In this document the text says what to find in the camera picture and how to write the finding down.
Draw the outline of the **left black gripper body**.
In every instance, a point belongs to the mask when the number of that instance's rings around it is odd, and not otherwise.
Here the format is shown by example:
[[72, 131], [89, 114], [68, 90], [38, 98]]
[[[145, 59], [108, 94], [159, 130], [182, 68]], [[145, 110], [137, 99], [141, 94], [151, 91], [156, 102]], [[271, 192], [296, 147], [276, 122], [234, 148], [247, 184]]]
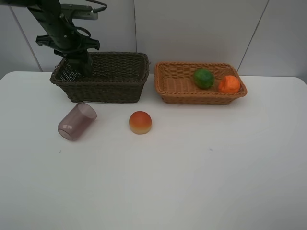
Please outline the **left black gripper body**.
[[91, 38], [91, 33], [75, 26], [71, 21], [55, 19], [54, 21], [38, 20], [46, 35], [36, 37], [39, 46], [52, 48], [59, 55], [87, 51], [90, 48], [100, 49], [100, 42]]

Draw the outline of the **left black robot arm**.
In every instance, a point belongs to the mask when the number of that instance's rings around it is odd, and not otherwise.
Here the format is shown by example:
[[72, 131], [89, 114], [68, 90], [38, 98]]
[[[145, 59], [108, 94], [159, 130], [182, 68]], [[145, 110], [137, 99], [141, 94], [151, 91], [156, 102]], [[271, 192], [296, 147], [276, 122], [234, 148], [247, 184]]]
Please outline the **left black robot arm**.
[[97, 9], [88, 5], [61, 4], [58, 0], [2, 0], [1, 5], [27, 8], [46, 31], [37, 36], [39, 46], [47, 46], [58, 56], [86, 53], [88, 49], [100, 49], [100, 42], [91, 38], [91, 33], [74, 25], [74, 19], [96, 20]]

